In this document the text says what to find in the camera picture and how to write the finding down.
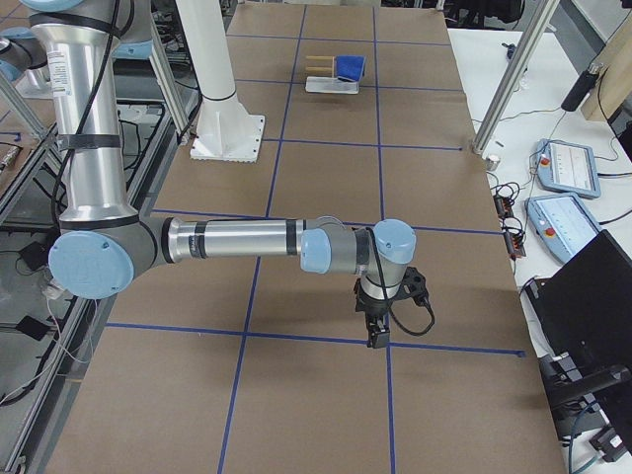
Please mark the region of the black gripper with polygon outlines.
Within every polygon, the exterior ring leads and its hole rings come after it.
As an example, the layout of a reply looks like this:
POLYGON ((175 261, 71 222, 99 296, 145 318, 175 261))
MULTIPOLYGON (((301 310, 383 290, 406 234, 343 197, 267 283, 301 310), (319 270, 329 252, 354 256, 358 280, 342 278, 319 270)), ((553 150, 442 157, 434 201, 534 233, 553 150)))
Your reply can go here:
POLYGON ((384 349, 388 346, 390 329, 383 317, 394 302, 407 299, 412 299, 417 306, 425 306, 429 301, 426 279, 415 267, 407 267, 401 281, 391 286, 383 286, 379 276, 362 276, 356 281, 355 311, 367 317, 368 348, 384 349))

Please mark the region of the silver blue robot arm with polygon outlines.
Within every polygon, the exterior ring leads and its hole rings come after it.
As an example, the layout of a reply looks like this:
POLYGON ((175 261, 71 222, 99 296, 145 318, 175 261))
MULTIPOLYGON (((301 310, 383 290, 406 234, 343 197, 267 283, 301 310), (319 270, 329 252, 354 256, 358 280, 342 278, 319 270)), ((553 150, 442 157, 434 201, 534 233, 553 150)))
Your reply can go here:
POLYGON ((56 181, 67 205, 48 254, 53 277, 72 294, 103 299, 148 270, 185 259, 298 256, 309 273, 356 276, 355 308, 367 343, 384 347, 395 301, 428 307, 425 278, 412 266, 411 226, 385 219, 352 229, 331 216, 286 220, 143 218, 131 205, 113 55, 122 45, 150 53, 154 24, 146 1, 32 1, 31 29, 43 44, 63 156, 56 181))
POLYGON ((29 28, 1 32, 1 73, 24 98, 52 98, 46 51, 29 28))

